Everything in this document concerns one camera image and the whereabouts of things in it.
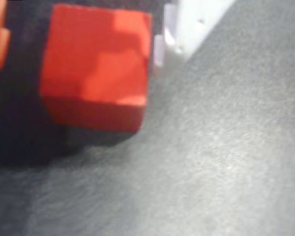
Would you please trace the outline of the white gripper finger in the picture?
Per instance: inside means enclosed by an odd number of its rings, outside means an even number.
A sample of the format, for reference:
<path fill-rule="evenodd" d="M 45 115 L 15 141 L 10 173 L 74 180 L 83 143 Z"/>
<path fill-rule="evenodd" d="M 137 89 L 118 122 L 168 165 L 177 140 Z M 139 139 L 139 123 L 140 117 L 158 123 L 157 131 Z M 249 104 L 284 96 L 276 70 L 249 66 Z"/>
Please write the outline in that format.
<path fill-rule="evenodd" d="M 164 5 L 162 32 L 154 37 L 153 66 L 175 68 L 199 49 L 234 0 L 172 0 Z"/>

